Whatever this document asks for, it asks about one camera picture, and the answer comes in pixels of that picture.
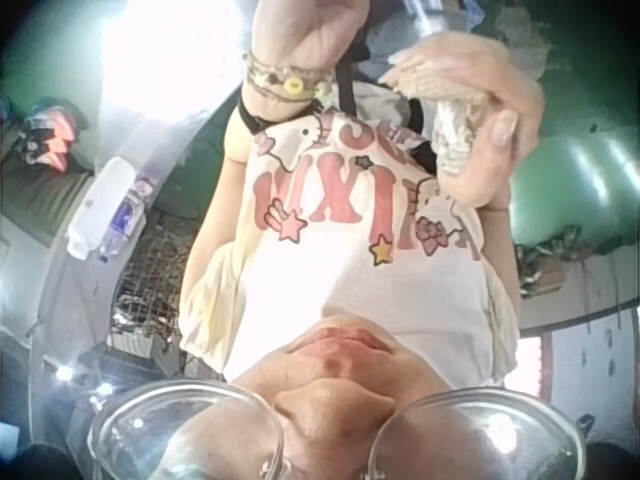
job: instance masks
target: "water bottle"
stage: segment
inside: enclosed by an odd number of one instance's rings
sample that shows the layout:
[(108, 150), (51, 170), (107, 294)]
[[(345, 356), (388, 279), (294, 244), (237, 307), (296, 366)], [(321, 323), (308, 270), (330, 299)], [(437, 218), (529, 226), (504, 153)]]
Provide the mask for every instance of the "water bottle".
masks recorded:
[(100, 259), (107, 262), (120, 254), (144, 214), (146, 199), (153, 187), (146, 180), (138, 180), (127, 192), (100, 245)]
[(69, 224), (67, 251), (70, 255), (86, 260), (91, 251), (100, 247), (135, 179), (135, 168), (124, 158), (113, 157), (107, 162)]

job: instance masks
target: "wrist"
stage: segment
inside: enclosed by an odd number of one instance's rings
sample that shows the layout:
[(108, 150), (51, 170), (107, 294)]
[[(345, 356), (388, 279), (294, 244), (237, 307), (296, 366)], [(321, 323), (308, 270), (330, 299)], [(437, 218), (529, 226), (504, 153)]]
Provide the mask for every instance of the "wrist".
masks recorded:
[(242, 84), (241, 95), (242, 101), (251, 115), (269, 122), (288, 120), (311, 104), (311, 101), (286, 102), (274, 97), (264, 96), (246, 81)]
[(478, 208), (479, 211), (485, 212), (508, 212), (511, 205), (511, 186), (506, 182), (495, 193), (493, 198), (486, 205)]

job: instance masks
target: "pink star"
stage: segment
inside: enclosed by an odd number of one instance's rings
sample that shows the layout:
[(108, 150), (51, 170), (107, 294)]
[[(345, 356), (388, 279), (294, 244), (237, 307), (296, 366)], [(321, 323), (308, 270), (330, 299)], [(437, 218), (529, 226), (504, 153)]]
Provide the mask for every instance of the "pink star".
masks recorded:
[(298, 217), (295, 210), (284, 217), (280, 223), (280, 241), (288, 239), (293, 243), (300, 243), (300, 232), (309, 224), (306, 220)]

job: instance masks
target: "nose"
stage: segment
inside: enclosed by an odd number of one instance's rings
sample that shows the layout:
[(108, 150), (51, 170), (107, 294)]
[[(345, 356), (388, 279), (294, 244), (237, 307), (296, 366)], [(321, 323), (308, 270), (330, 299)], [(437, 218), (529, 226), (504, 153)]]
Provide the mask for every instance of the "nose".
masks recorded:
[(368, 449), (395, 412), (396, 403), (351, 380), (329, 378), (281, 392), (274, 399), (274, 408), (310, 449), (362, 444)]

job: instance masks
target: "mouth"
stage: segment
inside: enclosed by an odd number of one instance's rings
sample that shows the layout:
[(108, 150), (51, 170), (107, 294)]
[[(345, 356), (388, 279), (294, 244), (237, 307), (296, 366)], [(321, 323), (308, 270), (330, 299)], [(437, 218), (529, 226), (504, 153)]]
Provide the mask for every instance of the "mouth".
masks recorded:
[(392, 354), (393, 350), (368, 330), (347, 328), (322, 328), (303, 339), (290, 353), (297, 351), (330, 351), (342, 349), (368, 349)]

